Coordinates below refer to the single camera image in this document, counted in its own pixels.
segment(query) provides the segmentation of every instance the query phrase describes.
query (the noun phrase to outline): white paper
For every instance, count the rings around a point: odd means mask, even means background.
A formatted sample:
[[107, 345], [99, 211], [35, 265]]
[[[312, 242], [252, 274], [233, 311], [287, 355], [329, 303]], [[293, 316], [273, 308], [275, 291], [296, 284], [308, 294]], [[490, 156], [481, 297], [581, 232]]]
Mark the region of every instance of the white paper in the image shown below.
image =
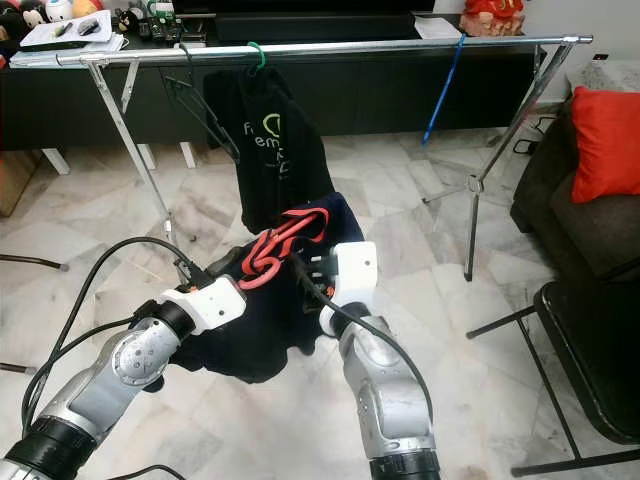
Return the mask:
[[46, 50], [42, 52], [17, 52], [9, 61], [11, 68], [86, 68], [84, 65], [61, 66], [56, 55], [77, 55], [88, 52], [117, 52], [122, 48], [124, 37], [114, 33], [108, 42], [93, 42], [82, 48]]
[[416, 17], [417, 32], [425, 40], [428, 39], [459, 39], [462, 34], [444, 18]]
[[[78, 25], [88, 18], [95, 18], [100, 25], [100, 29], [89, 35], [78, 35]], [[56, 37], [54, 32], [58, 27], [71, 23], [71, 28], [64, 35]], [[20, 42], [21, 47], [32, 47], [36, 45], [47, 45], [66, 42], [108, 42], [111, 38], [111, 11], [100, 10], [85, 17], [74, 18], [69, 21], [42, 23], [29, 32]]]

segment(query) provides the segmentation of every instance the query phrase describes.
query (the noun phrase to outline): dark sofa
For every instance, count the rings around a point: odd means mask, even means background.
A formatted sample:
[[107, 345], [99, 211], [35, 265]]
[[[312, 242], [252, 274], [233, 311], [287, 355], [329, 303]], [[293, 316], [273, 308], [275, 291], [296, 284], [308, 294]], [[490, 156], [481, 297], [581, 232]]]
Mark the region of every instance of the dark sofa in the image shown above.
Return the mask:
[[577, 167], [576, 133], [566, 105], [518, 184], [511, 217], [521, 231], [535, 232], [565, 280], [640, 279], [640, 195], [574, 204]]

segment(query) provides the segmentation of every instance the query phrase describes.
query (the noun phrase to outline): green hanger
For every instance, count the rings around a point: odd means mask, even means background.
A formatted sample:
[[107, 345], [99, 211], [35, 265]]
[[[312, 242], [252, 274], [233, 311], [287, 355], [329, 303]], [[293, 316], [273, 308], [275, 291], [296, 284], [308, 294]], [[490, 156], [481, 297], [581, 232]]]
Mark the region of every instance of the green hanger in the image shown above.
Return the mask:
[[256, 66], [256, 71], [263, 69], [264, 66], [267, 64], [267, 56], [262, 51], [262, 47], [258, 45], [256, 42], [249, 42], [247, 43], [247, 46], [257, 49], [258, 53], [260, 54], [260, 64]]

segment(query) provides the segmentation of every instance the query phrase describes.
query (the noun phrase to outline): clothes rack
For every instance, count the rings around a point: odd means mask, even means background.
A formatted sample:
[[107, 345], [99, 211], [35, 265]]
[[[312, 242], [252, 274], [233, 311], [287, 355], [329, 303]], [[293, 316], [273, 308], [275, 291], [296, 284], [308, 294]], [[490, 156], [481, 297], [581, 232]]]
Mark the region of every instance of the clothes rack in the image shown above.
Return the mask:
[[[406, 51], [432, 50], [436, 48], [455, 48], [459, 39], [426, 39], [426, 40], [388, 40], [374, 42], [338, 42], [338, 43], [309, 43], [290, 45], [268, 45], [262, 47], [264, 53], [271, 58], [315, 56], [315, 55], [341, 55], [353, 53], [393, 53]], [[507, 145], [514, 137], [531, 109], [535, 106], [549, 82], [562, 66], [564, 61], [576, 45], [590, 44], [592, 35], [562, 35], [550, 37], [473, 37], [465, 40], [465, 49], [479, 47], [513, 47], [531, 45], [535, 47], [534, 80], [527, 92], [522, 105], [516, 113], [506, 133], [501, 137], [495, 147], [495, 151], [478, 175], [470, 175], [467, 181], [467, 190], [471, 194], [471, 211], [468, 224], [467, 254], [464, 266], [464, 277], [467, 281], [473, 278], [473, 260], [475, 254], [476, 226], [478, 222], [478, 208], [480, 195], [484, 191], [484, 180], [498, 161]], [[541, 47], [555, 46], [558, 48], [544, 70], [540, 67]], [[165, 48], [153, 50], [123, 50], [114, 53], [82, 53], [59, 54], [57, 61], [61, 66], [84, 65], [88, 68], [91, 77], [104, 101], [109, 114], [122, 137], [131, 160], [138, 173], [151, 191], [156, 208], [163, 218], [163, 229], [170, 242], [176, 244], [175, 229], [173, 227], [171, 213], [158, 190], [158, 187], [149, 173], [143, 161], [137, 144], [131, 137], [131, 133], [124, 121], [129, 100], [133, 94], [136, 74], [141, 63], [175, 63], [185, 60], [220, 60], [229, 58], [255, 55], [252, 46], [233, 47], [204, 47], [204, 48]], [[124, 84], [120, 104], [118, 104], [109, 89], [102, 68], [110, 64], [128, 64], [129, 70]]]

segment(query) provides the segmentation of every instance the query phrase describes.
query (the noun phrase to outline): black chair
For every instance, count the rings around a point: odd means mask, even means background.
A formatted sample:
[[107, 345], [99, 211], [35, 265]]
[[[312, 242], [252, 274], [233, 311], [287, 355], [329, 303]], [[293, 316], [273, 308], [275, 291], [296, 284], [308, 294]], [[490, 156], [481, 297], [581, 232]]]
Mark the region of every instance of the black chair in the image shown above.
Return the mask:
[[593, 426], [608, 439], [640, 445], [640, 284], [569, 287], [553, 282], [534, 304], [467, 333], [472, 339], [517, 322], [558, 414], [573, 460], [514, 467], [514, 477], [640, 460], [640, 449], [583, 457], [522, 319], [537, 313]]
[[[0, 261], [4, 262], [19, 262], [19, 263], [35, 263], [43, 265], [49, 268], [55, 268], [66, 272], [69, 270], [69, 266], [64, 263], [52, 262], [51, 260], [45, 260], [44, 258], [37, 257], [22, 257], [20, 255], [5, 255], [0, 254]], [[24, 365], [14, 365], [13, 363], [0, 362], [0, 370], [6, 370], [8, 372], [26, 373], [27, 375], [33, 375], [36, 372], [34, 367], [25, 367]]]

